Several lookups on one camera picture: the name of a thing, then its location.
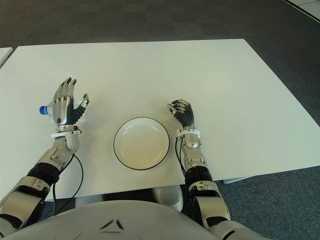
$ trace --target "plate rim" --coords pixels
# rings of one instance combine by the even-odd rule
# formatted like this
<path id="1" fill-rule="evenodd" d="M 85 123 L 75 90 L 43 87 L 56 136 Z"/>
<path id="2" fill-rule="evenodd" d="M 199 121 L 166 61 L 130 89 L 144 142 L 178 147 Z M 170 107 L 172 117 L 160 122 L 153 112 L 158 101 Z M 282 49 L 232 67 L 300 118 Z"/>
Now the plate rim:
<path id="1" fill-rule="evenodd" d="M 118 158 L 117 153 L 116 153 L 115 141 L 116 141 L 116 137 L 117 137 L 117 134 L 118 134 L 119 130 L 120 130 L 126 123 L 128 123 L 128 122 L 130 122 L 130 121 L 132 121 L 132 120 L 135 120 L 135 119 L 151 119 L 151 120 L 156 121 L 157 123 L 159 123 L 159 124 L 163 127 L 163 129 L 165 130 L 166 135 L 167 135 L 167 137 L 168 137 L 168 148 L 167 148 L 167 150 L 166 150 L 165 155 L 163 156 L 163 158 L 161 159 L 161 161 L 159 161 L 156 165 L 153 165 L 153 166 L 148 167 L 148 168 L 137 169 L 137 168 L 133 168 L 133 167 L 127 166 L 127 165 L 125 165 L 125 164 Z M 165 126 L 163 126 L 163 125 L 161 124 L 161 122 L 155 120 L 154 118 L 152 118 L 152 117 L 147 117 L 147 116 L 139 116 L 139 117 L 134 117 L 134 118 L 129 119 L 128 121 L 126 121 L 124 124 L 122 124 L 122 125 L 119 127 L 119 129 L 116 131 L 116 133 L 115 133 L 115 135 L 114 135 L 114 138 L 113 138 L 113 152 L 114 152 L 114 155 L 116 156 L 116 159 L 118 159 L 118 161 L 119 161 L 122 165 L 126 166 L 127 168 L 133 169 L 133 170 L 138 170 L 138 171 L 148 170 L 148 169 L 152 169 L 152 168 L 158 166 L 160 163 L 162 163 L 162 161 L 163 161 L 163 160 L 166 158 L 166 156 L 168 155 L 169 148 L 170 148 L 170 137 L 169 137 L 169 133 L 168 133 L 167 129 L 165 128 Z"/>

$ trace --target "robot forearm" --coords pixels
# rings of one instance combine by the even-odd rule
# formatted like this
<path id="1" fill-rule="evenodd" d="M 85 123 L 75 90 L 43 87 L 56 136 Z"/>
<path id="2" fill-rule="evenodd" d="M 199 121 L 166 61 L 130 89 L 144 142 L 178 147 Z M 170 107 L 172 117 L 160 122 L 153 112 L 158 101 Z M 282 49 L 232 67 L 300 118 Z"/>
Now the robot forearm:
<path id="1" fill-rule="evenodd" d="M 213 182 L 205 157 L 201 153 L 200 132 L 194 126 L 186 126 L 180 132 L 180 138 L 191 217 L 206 229 L 230 220 L 225 201 Z"/>
<path id="2" fill-rule="evenodd" d="M 199 131 L 194 126 L 187 126 L 181 134 L 191 217 L 221 240 L 267 240 L 242 224 L 230 220 L 227 205 L 213 182 L 205 157 L 201 153 Z"/>
<path id="3" fill-rule="evenodd" d="M 72 140 L 79 146 L 76 134 Z M 56 138 L 27 176 L 1 200 L 0 239 L 39 219 L 51 185 L 58 181 L 61 170 L 78 149 L 70 150 L 67 145 L 65 136 Z"/>

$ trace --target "white plate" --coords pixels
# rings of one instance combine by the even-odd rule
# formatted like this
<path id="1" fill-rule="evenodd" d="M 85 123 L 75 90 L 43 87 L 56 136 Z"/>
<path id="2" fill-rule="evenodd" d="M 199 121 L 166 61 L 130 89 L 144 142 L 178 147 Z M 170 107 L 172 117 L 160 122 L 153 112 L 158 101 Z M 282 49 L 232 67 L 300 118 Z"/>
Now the white plate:
<path id="1" fill-rule="evenodd" d="M 169 150 L 169 136 L 158 121 L 138 117 L 123 124 L 115 135 L 113 148 L 128 168 L 145 170 L 158 165 Z"/>

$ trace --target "tabletop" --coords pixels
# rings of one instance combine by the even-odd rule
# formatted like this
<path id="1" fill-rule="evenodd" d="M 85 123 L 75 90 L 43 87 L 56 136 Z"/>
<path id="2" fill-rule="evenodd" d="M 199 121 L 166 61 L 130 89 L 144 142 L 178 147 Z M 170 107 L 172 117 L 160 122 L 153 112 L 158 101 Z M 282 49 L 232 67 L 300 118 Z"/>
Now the tabletop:
<path id="1" fill-rule="evenodd" d="M 52 146 L 56 127 L 39 107 L 68 77 L 78 81 L 76 100 L 90 98 L 77 124 L 77 196 L 183 184 L 180 124 L 167 110 L 180 98 L 192 104 L 214 180 L 320 164 L 319 126 L 243 39 L 20 46 L 0 70 L 0 198 Z M 135 117 L 159 121 L 170 138 L 166 158 L 148 170 L 125 167 L 113 149 L 117 130 Z M 72 196 L 80 180 L 73 161 L 57 197 Z"/>
<path id="2" fill-rule="evenodd" d="M 0 67 L 14 49 L 12 47 L 0 48 Z"/>

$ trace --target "gray carpet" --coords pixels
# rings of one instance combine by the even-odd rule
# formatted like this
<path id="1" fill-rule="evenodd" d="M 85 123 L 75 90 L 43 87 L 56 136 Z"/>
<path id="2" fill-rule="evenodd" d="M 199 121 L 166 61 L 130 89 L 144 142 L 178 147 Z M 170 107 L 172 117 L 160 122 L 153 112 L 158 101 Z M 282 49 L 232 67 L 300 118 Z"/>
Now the gray carpet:
<path id="1" fill-rule="evenodd" d="M 244 38 L 320 125 L 320 24 L 281 0 L 0 1 L 0 47 L 231 38 Z M 219 186 L 232 218 L 266 237 L 320 239 L 319 182 L 314 167 Z"/>

